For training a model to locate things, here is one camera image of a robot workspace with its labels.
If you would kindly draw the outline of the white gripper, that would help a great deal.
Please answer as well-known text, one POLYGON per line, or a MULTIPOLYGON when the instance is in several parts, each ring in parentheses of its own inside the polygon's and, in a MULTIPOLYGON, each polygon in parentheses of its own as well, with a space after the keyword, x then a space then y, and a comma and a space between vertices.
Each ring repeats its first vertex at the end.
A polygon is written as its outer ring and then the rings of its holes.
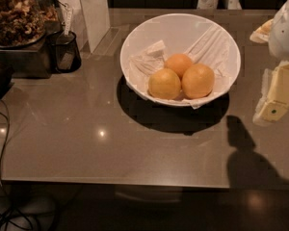
POLYGON ((253 31, 250 40, 268 42, 270 53, 280 64, 266 69, 262 76, 261 98, 255 108, 253 122, 269 126, 283 118, 289 110, 289 0, 268 20, 253 31))

